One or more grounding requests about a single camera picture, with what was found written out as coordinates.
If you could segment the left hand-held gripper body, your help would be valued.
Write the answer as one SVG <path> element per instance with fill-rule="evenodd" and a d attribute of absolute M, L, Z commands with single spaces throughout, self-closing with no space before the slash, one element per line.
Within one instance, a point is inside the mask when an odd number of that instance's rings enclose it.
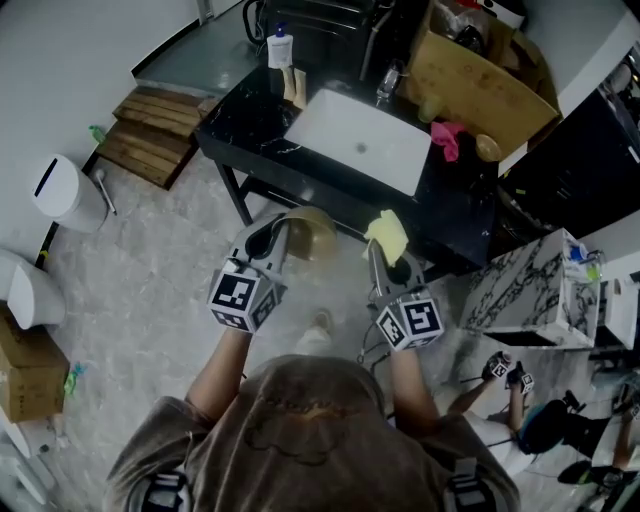
<path fill-rule="evenodd" d="M 276 214 L 242 230 L 212 277 L 207 306 L 226 327 L 255 333 L 280 304 L 288 239 L 272 235 Z"/>

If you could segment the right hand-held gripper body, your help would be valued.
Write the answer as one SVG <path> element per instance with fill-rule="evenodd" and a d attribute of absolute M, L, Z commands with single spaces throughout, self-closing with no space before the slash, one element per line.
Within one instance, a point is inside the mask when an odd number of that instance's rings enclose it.
<path fill-rule="evenodd" d="M 387 262 L 386 276 L 371 276 L 370 300 L 374 323 L 395 352 L 427 346 L 444 333 L 424 272 L 408 251 L 394 266 Z"/>

